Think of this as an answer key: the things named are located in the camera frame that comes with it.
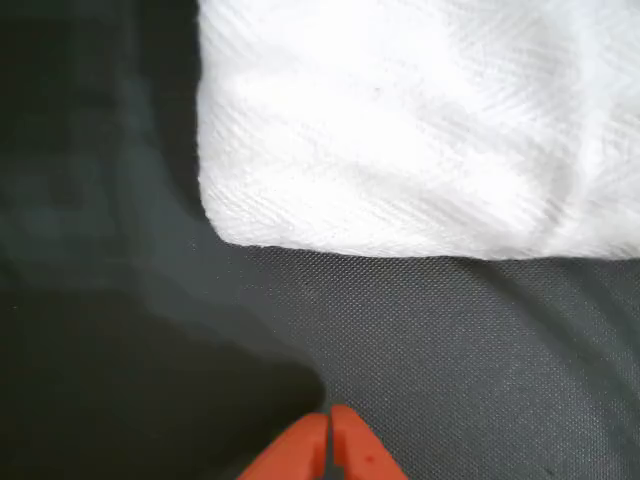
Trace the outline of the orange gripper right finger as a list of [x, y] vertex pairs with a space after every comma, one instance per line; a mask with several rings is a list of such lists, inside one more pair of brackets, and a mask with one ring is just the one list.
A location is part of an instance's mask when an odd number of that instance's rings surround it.
[[407, 480], [381, 440], [350, 407], [331, 408], [334, 463], [348, 480]]

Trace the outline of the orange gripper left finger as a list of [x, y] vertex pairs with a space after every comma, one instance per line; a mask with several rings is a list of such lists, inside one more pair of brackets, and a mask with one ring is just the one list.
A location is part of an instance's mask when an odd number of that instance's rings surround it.
[[325, 473], [329, 417], [303, 416], [272, 441], [240, 474], [240, 480], [314, 480]]

